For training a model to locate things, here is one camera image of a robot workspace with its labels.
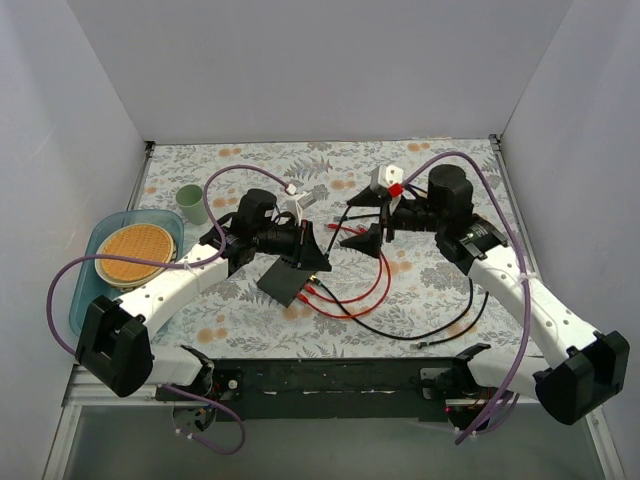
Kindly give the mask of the black network switch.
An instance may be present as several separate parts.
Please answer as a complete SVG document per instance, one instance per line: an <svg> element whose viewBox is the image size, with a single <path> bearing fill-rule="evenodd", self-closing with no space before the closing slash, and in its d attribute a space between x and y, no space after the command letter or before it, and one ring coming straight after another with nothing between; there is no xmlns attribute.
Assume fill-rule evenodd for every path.
<svg viewBox="0 0 640 480"><path fill-rule="evenodd" d="M257 287L271 299L288 308L315 274L314 270L299 269L283 258L278 258L257 281Z"/></svg>

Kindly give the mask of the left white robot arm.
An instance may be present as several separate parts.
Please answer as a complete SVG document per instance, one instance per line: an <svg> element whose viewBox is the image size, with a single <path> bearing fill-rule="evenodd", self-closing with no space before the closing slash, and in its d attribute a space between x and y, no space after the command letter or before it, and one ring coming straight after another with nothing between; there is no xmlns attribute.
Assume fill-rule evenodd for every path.
<svg viewBox="0 0 640 480"><path fill-rule="evenodd" d="M115 299L94 299L76 347L77 362L119 397L156 383L179 387L193 400L205 398L214 388L214 361L187 345L155 346L153 338L174 314L257 254L276 258L259 279L259 289L289 306L313 274L331 269L312 222L303 217L315 200L311 192L296 193L281 217L275 217L275 195L249 190L237 210L225 215L180 261Z"/></svg>

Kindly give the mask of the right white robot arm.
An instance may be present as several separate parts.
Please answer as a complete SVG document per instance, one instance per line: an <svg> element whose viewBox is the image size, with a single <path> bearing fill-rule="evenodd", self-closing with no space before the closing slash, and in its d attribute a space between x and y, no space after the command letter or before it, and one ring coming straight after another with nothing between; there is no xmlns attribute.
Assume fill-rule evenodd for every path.
<svg viewBox="0 0 640 480"><path fill-rule="evenodd" d="M392 241L398 230L434 233L440 253L518 320L541 352L538 358L522 359L510 375L510 361L477 344L456 355L428 387L471 398L507 381L508 390L538 400L564 425L574 424L622 390L628 341L617 331L600 332L538 279L521 273L507 238L474 213L473 186L462 168L433 168L426 195L415 200L404 198L402 179L402 169L394 165L372 172L369 186L347 204L376 208L379 219L342 246L378 257L383 242Z"/></svg>

